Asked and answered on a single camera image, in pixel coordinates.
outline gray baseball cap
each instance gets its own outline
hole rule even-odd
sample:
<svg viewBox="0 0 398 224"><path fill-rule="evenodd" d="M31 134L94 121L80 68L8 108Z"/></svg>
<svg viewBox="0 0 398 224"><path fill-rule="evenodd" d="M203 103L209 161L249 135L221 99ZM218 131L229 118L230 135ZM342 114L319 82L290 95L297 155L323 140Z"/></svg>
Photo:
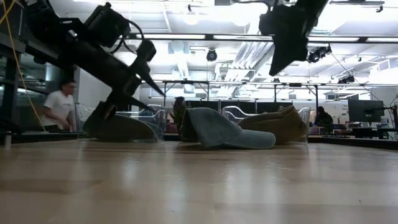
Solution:
<svg viewBox="0 0 398 224"><path fill-rule="evenodd" d="M197 140L203 147L270 149L275 145L274 134L243 130L238 124L210 108L186 109L181 135L189 141Z"/></svg>

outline ceiling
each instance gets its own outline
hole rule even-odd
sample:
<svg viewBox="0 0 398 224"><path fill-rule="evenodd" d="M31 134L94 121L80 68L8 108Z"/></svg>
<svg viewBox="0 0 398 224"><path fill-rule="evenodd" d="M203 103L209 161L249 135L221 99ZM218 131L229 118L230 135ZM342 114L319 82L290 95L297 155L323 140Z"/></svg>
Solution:
<svg viewBox="0 0 398 224"><path fill-rule="evenodd" d="M101 0L50 0L53 8L61 17L77 17L85 21ZM262 4L242 4L242 6L214 6L214 1L132 1L109 0L115 11L137 23L144 33L179 33L179 34L257 34L258 17L266 11ZM366 35L398 36L398 1L385 0L384 10L376 13L379 6L337 6L327 5L313 34L321 35ZM192 5L188 12L187 4ZM138 41L129 40L129 45L139 45ZM220 67L240 67L239 57L246 60L244 68L255 70L249 78L270 82L273 77L267 75L272 62L272 44L254 43L243 52L242 42L185 41L183 56L173 52L170 41L154 41L157 54L150 62L152 74L159 79L171 79L175 71L207 71L217 78ZM338 77L347 70L354 71L357 78L369 76L370 68L387 58L398 55L398 45L392 44L331 44L333 55L327 55L318 63L294 62L288 66L279 78L295 82L337 82ZM208 49L215 49L218 58L207 62ZM128 52L119 54L124 61L131 63L134 55ZM235 75L234 79L245 75Z"/></svg>

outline computer monitor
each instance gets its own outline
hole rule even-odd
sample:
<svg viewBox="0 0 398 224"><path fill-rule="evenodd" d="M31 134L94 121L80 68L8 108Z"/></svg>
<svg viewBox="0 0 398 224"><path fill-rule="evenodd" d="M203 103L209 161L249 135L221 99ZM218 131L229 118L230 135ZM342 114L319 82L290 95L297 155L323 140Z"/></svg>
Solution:
<svg viewBox="0 0 398 224"><path fill-rule="evenodd" d="M384 116L384 104L379 100L348 100L348 116L351 122L380 122Z"/></svg>

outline cap brim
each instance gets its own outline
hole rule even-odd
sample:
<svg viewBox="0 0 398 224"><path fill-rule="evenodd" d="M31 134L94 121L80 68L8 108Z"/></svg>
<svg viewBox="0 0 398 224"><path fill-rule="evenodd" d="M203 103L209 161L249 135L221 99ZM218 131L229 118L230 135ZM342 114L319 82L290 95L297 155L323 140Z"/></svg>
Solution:
<svg viewBox="0 0 398 224"><path fill-rule="evenodd" d="M276 138L274 134L263 131L243 130L236 138L223 143L241 149L270 149L274 147Z"/></svg>

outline wooden table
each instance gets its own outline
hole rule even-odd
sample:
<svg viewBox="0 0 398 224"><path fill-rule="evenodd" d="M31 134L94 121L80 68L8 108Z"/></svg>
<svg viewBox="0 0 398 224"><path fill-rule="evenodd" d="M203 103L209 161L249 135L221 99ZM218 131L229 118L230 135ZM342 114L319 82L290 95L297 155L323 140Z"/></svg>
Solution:
<svg viewBox="0 0 398 224"><path fill-rule="evenodd" d="M398 154L43 142L0 153L4 224L397 223Z"/></svg>

